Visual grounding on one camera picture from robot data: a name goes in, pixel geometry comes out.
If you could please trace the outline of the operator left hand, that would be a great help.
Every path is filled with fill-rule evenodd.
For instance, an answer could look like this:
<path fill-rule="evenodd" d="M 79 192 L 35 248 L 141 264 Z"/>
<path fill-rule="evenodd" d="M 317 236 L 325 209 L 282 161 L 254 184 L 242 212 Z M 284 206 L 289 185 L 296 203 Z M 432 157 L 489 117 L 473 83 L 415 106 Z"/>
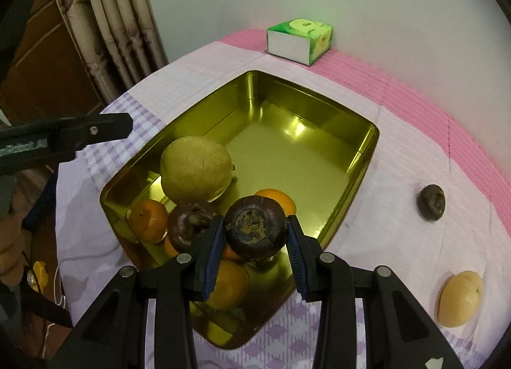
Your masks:
<path fill-rule="evenodd" d="M 25 239 L 21 224 L 16 213 L 1 220 L 0 274 L 1 283 L 8 287 L 18 285 L 23 277 Z"/>

